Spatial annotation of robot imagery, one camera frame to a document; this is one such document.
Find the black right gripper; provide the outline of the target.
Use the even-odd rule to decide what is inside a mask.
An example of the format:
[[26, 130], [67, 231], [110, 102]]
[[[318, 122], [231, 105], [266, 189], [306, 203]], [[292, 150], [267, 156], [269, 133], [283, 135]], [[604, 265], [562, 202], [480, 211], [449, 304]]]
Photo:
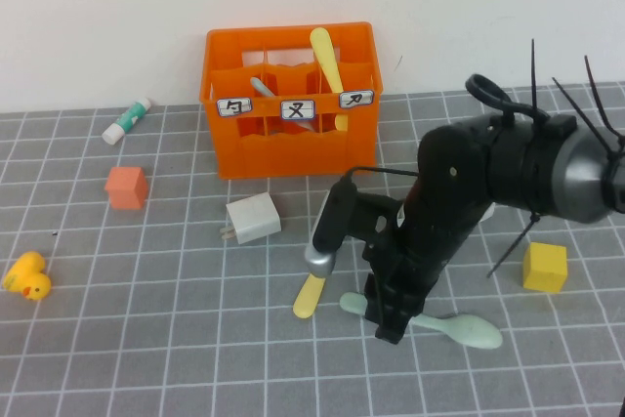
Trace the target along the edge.
[[419, 241], [366, 242], [362, 258], [369, 264], [363, 294], [376, 301], [376, 337], [397, 344], [412, 317], [423, 312], [426, 297], [439, 278], [439, 247]]

